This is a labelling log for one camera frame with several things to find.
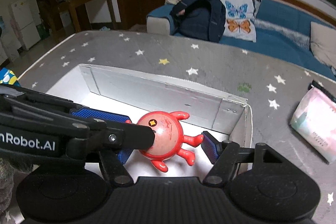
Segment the sofa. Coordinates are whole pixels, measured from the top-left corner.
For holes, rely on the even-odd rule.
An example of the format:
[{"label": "sofa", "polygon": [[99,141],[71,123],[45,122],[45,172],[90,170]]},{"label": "sofa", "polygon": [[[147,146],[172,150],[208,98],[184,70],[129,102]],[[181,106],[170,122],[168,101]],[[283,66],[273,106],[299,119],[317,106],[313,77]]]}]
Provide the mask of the sofa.
[{"label": "sofa", "polygon": [[[147,32],[181,36],[179,33],[174,34],[174,22],[169,15],[173,6],[166,4],[150,12],[147,15]],[[336,80],[331,68],[320,63],[310,51],[311,22],[335,28],[281,1],[262,0],[254,20],[256,43],[225,36],[219,43],[291,62]]]}]

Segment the sofa backrest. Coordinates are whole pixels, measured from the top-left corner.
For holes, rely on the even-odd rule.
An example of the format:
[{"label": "sofa backrest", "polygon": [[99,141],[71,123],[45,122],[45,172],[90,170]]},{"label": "sofa backrest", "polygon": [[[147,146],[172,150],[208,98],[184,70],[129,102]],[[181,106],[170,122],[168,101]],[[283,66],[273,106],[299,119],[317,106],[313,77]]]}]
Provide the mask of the sofa backrest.
[{"label": "sofa backrest", "polygon": [[256,18],[300,32],[306,36],[310,36],[310,22],[335,28],[317,17],[275,0],[262,0]]}]

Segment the beige pillow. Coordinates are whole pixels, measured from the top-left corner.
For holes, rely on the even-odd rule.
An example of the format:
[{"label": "beige pillow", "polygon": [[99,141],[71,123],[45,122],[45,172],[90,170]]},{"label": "beige pillow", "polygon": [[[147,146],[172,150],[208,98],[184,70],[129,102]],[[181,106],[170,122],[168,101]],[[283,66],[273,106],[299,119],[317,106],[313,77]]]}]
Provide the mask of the beige pillow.
[{"label": "beige pillow", "polygon": [[310,48],[314,56],[323,64],[336,68],[336,30],[310,23]]}]

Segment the wooden desk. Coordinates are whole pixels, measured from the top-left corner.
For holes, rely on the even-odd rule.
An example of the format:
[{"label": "wooden desk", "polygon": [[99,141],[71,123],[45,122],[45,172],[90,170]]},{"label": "wooden desk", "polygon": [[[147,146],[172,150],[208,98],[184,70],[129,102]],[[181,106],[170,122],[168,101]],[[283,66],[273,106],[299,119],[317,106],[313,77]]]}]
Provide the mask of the wooden desk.
[{"label": "wooden desk", "polygon": [[[81,29],[79,20],[78,20],[78,15],[76,8],[80,7],[81,5],[84,5],[85,3],[92,1],[92,0],[70,0],[68,2],[62,2],[57,6],[58,13],[62,13],[64,11],[69,11],[73,25],[75,27],[75,30],[77,33],[83,31]],[[112,24],[113,28],[116,30],[117,29],[117,24],[116,24],[116,19],[114,16],[114,11],[113,11],[113,5],[112,5],[112,0],[107,0],[107,5],[109,7],[111,19],[112,19]]]}]

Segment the green paw print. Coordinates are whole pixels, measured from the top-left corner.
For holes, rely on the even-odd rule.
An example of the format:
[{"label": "green paw print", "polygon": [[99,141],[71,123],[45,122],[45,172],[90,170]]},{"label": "green paw print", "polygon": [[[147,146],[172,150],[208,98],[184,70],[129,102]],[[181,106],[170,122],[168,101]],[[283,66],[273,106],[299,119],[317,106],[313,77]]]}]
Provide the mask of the green paw print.
[{"label": "green paw print", "polygon": [[238,91],[250,92],[250,89],[252,89],[252,85],[250,85],[249,83],[239,83]]}]

